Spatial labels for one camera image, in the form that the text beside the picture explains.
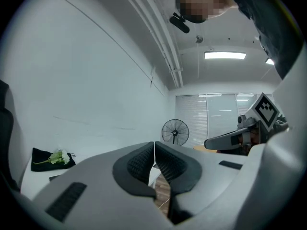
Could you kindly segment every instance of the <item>black bag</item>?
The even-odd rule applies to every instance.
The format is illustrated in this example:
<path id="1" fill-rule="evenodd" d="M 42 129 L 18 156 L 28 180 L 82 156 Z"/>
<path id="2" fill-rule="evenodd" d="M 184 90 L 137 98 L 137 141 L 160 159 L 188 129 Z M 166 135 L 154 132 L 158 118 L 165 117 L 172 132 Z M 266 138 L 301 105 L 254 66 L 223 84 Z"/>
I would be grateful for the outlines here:
<path id="1" fill-rule="evenodd" d="M 72 166 L 76 165 L 75 161 L 71 157 L 71 153 L 68 153 L 69 156 L 69 162 L 67 164 L 62 163 L 41 163 L 41 164 L 34 164 L 40 163 L 43 161 L 48 160 L 48 158 L 51 156 L 51 152 L 48 151 L 41 151 L 39 149 L 33 148 L 32 150 L 32 162 L 31 162 L 31 170 L 35 172 L 42 172 L 42 171 L 53 171 L 53 170 L 61 170 L 61 169 L 69 169 Z"/>

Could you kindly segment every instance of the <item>wooden floor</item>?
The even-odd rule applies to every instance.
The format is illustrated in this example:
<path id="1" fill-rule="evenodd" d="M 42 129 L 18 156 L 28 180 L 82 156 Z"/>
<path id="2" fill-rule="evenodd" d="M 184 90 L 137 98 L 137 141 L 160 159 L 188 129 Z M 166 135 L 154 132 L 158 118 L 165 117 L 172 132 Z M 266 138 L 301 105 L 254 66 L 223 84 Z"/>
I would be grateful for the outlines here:
<path id="1" fill-rule="evenodd" d="M 157 199 L 155 201 L 155 204 L 158 207 L 161 207 L 160 210 L 163 212 L 163 214 L 165 214 L 165 216 L 167 216 L 171 188 L 165 178 L 162 176 L 162 174 L 157 178 L 157 182 L 155 184 L 155 191 L 157 193 Z"/>

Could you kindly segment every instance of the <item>white wall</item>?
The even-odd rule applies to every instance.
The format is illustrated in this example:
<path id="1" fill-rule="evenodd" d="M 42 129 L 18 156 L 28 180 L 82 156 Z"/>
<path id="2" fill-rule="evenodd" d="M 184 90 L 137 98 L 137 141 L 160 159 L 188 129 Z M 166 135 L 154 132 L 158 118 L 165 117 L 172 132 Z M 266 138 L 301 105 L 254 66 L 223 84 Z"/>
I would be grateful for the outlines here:
<path id="1" fill-rule="evenodd" d="M 18 182 L 33 147 L 78 156 L 160 139 L 168 104 L 163 80 L 155 77 L 151 86 L 153 62 L 125 25 L 97 1 L 93 10 L 86 4 L 100 19 L 94 23 L 77 9 L 85 3 L 29 0 L 2 42 L 0 78 L 10 85 L 6 107 L 15 121 L 10 170 Z"/>
<path id="2" fill-rule="evenodd" d="M 169 91 L 168 118 L 175 118 L 175 105 L 177 95 L 193 95 L 199 93 L 262 93 L 272 94 L 277 84 L 269 82 L 204 82 L 198 84 L 186 84 L 183 88 Z"/>

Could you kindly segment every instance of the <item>table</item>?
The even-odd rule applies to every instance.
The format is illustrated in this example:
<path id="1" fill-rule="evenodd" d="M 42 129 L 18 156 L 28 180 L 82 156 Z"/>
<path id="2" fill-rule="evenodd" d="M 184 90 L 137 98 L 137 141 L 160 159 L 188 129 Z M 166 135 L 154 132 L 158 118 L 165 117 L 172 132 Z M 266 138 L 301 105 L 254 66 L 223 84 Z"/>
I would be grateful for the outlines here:
<path id="1" fill-rule="evenodd" d="M 198 151 L 211 152 L 211 153 L 216 153 L 217 151 L 217 150 L 206 149 L 204 145 L 194 146 L 193 149 L 198 150 Z"/>
<path id="2" fill-rule="evenodd" d="M 76 164 L 80 163 L 81 161 L 93 157 L 98 154 L 83 154 L 77 155 L 73 158 Z M 46 186 L 49 184 L 49 177 L 57 176 L 64 174 L 69 169 L 63 170 L 54 170 L 54 171 L 45 171 L 45 172 L 34 172 L 31 171 L 31 162 L 32 157 L 30 158 L 26 170 L 24 172 L 23 182 L 21 185 L 21 194 L 25 195 L 30 200 L 33 200 L 36 195 Z M 149 175 L 149 183 L 148 185 L 152 188 L 155 188 L 156 179 L 161 174 L 159 169 L 152 168 Z"/>

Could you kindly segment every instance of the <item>pipe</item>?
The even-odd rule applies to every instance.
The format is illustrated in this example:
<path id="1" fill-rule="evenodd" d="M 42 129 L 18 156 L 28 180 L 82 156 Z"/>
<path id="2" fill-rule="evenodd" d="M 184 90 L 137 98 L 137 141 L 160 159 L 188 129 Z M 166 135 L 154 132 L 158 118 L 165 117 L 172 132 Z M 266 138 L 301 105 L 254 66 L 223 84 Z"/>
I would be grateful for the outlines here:
<path id="1" fill-rule="evenodd" d="M 157 5 L 155 4 L 154 0 L 147 0 L 147 2 L 149 3 L 149 5 L 151 6 L 152 10 L 154 11 L 154 14 L 156 15 L 156 17 L 158 18 L 158 21 L 163 29 L 163 32 L 165 33 L 166 35 L 166 38 L 167 38 L 167 42 L 171 48 L 171 51 L 172 51 L 172 54 L 173 54 L 173 58 L 175 60 L 175 65 L 176 65 L 176 68 L 177 69 L 180 69 L 180 64 L 179 64 L 179 61 L 178 61 L 178 56 L 177 56 L 177 53 L 176 53 L 176 50 L 175 50 L 175 47 L 174 47 L 174 44 L 173 44 L 173 40 L 169 34 L 169 31 L 167 29 L 167 26 L 166 26 L 166 23 L 157 7 Z M 180 80 L 180 85 L 181 87 L 183 87 L 183 81 L 182 81 L 182 75 L 181 75 L 181 72 L 179 71 L 178 72 L 179 74 L 179 80 Z"/>
<path id="2" fill-rule="evenodd" d="M 145 13 L 147 19 L 149 20 L 150 24 L 153 26 L 152 27 L 149 25 L 149 23 L 147 22 L 147 20 L 145 19 L 145 17 L 143 16 L 143 14 L 141 13 L 141 11 L 139 10 L 139 8 L 135 5 L 135 3 L 132 0 L 128 0 L 130 2 L 130 4 L 134 7 L 134 9 L 136 10 L 136 12 L 139 14 L 139 16 L 142 18 L 142 20 L 144 21 L 145 25 L 148 27 L 149 32 L 152 34 L 152 36 L 154 37 L 154 40 L 156 41 L 156 43 L 158 44 L 158 47 L 165 59 L 166 65 L 168 67 L 169 70 L 174 70 L 175 67 L 173 66 L 173 62 L 171 61 L 171 56 L 168 52 L 168 49 L 166 47 L 166 44 L 161 36 L 161 33 L 159 32 L 152 16 L 150 15 L 149 11 L 147 10 L 147 8 L 145 7 L 144 3 L 141 0 L 135 0 L 138 5 L 140 6 L 140 8 L 143 10 L 143 12 Z M 179 88 L 179 83 L 178 83 L 178 79 L 175 73 L 171 72 L 171 75 L 173 77 L 173 81 L 175 83 L 175 87 Z"/>

